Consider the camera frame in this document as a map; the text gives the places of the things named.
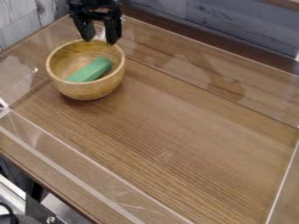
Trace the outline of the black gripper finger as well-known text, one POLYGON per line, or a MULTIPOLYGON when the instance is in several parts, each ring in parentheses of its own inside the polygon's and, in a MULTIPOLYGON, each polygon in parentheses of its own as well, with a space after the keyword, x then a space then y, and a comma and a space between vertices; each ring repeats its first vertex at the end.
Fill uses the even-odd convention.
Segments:
POLYGON ((71 17, 81 38, 85 42, 89 42, 96 35, 92 21, 80 14, 73 14, 71 17))
POLYGON ((122 38, 122 15, 109 14, 104 17, 107 43, 114 45, 122 38))

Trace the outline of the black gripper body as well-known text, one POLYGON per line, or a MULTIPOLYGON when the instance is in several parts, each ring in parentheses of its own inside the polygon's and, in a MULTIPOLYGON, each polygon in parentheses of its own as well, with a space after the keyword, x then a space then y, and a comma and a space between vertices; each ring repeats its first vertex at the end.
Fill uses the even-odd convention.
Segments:
POLYGON ((118 17, 123 16, 120 0, 67 0, 69 14, 75 16, 87 16, 97 9, 107 9, 118 17))

